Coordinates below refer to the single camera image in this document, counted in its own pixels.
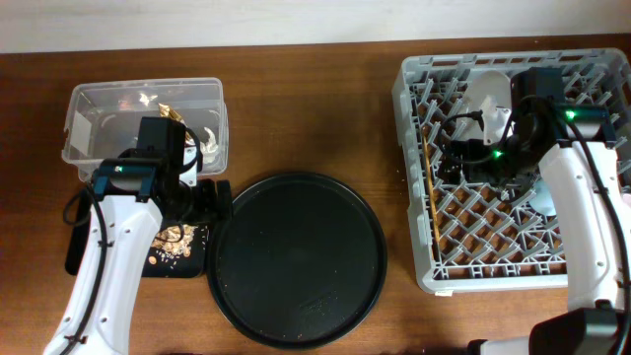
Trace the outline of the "wooden chopstick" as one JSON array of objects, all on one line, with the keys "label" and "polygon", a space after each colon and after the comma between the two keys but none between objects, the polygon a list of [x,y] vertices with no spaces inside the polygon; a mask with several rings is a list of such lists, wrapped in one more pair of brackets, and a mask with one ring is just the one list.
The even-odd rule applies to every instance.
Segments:
[{"label": "wooden chopstick", "polygon": [[432,180],[433,175],[432,175],[432,169],[431,169],[430,160],[429,160],[430,157],[429,157],[428,143],[424,135],[422,135],[421,137],[422,137],[421,144],[422,144],[422,150],[423,150],[423,162],[426,168],[426,181],[427,181],[427,186],[428,186],[430,211],[432,214],[432,219],[436,226],[437,211],[436,211],[436,205],[435,205],[435,194],[434,194],[434,186],[433,186],[433,180]]},{"label": "wooden chopstick", "polygon": [[426,181],[427,181],[427,185],[428,185],[428,194],[429,194],[429,203],[430,203],[430,212],[432,215],[432,231],[433,231],[433,236],[434,236],[434,240],[436,242],[436,245],[438,245],[440,243],[440,231],[438,229],[438,214],[437,214],[437,210],[436,210],[436,204],[435,204],[435,194],[434,194],[434,186],[433,186],[433,181],[432,181],[432,170],[431,170],[431,165],[429,164],[429,161],[426,161]]}]

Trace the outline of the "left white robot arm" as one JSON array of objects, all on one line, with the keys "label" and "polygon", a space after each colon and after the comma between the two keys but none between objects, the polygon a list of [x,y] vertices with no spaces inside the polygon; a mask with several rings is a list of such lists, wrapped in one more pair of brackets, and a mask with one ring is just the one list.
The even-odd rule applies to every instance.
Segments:
[{"label": "left white robot arm", "polygon": [[226,219],[226,180],[180,181],[166,159],[107,159],[87,186],[90,226],[74,288],[47,354],[125,354],[143,276],[202,274],[209,232]]}]

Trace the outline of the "blue cup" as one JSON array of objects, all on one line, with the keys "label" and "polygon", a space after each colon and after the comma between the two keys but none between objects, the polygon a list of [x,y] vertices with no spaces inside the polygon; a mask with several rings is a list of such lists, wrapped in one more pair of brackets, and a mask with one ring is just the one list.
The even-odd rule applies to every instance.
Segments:
[{"label": "blue cup", "polygon": [[531,208],[543,216],[555,216],[556,209],[547,184],[540,179],[533,185],[533,191],[534,197],[528,202]]}]

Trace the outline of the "food scraps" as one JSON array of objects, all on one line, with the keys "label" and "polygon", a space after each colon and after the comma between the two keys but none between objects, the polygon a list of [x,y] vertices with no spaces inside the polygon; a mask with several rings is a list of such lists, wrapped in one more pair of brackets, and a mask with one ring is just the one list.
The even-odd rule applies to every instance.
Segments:
[{"label": "food scraps", "polygon": [[191,256],[195,231],[196,227],[189,225],[165,228],[152,241],[147,261],[156,265],[159,262]]}]

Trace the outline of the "grey round plate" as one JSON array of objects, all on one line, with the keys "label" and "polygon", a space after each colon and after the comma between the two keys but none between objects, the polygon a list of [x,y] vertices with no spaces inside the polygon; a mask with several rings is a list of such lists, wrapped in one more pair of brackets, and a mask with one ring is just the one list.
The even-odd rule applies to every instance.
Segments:
[{"label": "grey round plate", "polygon": [[484,127],[472,118],[459,118],[456,122],[463,123],[464,129],[457,140],[477,139],[484,145],[499,142],[512,113],[509,77],[498,71],[482,73],[467,86],[462,102],[459,113],[481,110]]}]

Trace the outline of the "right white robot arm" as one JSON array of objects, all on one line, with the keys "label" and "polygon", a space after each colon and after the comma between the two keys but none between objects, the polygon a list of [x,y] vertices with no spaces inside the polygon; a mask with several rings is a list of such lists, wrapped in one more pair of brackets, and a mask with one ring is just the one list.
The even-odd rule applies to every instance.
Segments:
[{"label": "right white robot arm", "polygon": [[470,354],[627,354],[630,351],[630,206],[617,179],[615,133],[598,106],[531,99],[513,108],[501,138],[446,159],[488,181],[538,170],[561,232],[568,311],[523,338],[473,340]]}]

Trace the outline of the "white tissue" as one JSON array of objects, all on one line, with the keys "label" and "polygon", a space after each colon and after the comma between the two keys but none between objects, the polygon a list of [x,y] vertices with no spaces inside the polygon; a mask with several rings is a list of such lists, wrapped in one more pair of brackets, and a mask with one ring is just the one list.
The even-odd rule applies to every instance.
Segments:
[{"label": "white tissue", "polygon": [[219,144],[215,133],[209,127],[204,127],[204,131],[207,134],[205,141],[200,141],[200,152],[203,156],[203,162],[209,164],[215,160],[219,153]]}]

